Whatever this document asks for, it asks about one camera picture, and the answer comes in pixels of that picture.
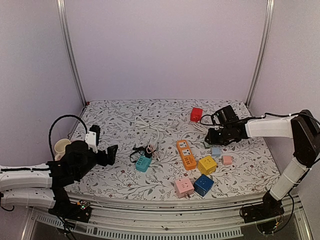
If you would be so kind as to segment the light blue plug adapter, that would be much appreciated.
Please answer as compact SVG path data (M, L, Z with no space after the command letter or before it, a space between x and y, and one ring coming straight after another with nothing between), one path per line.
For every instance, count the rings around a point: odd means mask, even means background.
M219 147L211 147L210 148L210 155L214 157L220 157L221 156L221 149Z

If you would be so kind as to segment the pink plug adapter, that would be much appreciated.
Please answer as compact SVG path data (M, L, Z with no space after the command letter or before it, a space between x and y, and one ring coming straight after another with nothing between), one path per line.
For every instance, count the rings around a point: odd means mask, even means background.
M233 158L229 155L222 156L222 164L223 165L231 165L233 163Z

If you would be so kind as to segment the yellow cube socket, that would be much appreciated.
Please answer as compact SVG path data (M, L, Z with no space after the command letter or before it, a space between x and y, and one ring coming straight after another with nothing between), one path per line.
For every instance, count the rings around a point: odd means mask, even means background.
M206 156L198 161L197 168L204 175L210 175L216 171L216 161L210 156Z

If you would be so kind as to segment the orange power strip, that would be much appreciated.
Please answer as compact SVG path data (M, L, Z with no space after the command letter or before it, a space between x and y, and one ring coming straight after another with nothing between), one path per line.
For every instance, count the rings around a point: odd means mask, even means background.
M176 146L184 168L187 171L195 169L197 166L197 162L188 142L186 140L179 140L177 141Z

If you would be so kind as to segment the green plug adapter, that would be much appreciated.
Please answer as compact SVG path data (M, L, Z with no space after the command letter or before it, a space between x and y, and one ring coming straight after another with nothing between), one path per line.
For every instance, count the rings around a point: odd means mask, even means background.
M203 146L204 146L205 149L210 149L210 148L212 147L211 144L208 144L208 143L205 142L205 141L203 141L202 143L203 143Z

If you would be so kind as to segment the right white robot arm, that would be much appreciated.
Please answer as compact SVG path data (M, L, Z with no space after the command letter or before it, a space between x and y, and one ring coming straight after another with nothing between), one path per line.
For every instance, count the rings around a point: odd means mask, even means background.
M227 146L242 140L288 139L292 142L292 159L277 182L264 195L259 206L262 218L269 218L278 210L278 203L298 186L312 167L320 160L320 122L303 109L295 113L239 118L232 106L227 105L210 115L204 141L208 145Z

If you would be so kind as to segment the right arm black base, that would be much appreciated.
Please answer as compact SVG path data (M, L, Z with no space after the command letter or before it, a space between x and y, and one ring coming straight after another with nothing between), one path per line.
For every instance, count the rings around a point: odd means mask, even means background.
M256 221L266 220L269 218L277 217L285 213L282 201L276 200L267 191L260 204L245 204L239 210L239 215L243 218L245 223L252 223Z

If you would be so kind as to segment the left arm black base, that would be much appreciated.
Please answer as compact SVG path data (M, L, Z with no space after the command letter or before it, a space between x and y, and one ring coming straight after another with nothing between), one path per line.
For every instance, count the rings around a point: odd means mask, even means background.
M62 219L88 223L91 217L92 208L86 203L57 201L53 208L48 210L48 213Z

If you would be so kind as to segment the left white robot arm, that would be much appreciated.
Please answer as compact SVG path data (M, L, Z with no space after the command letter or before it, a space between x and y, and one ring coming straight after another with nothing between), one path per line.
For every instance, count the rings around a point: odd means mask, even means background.
M85 128L83 140L60 139L49 144L52 160L34 166L0 167L0 206L43 207L70 217L83 203L71 203L65 187L80 182L95 166L112 166L118 145L99 150L101 128Z

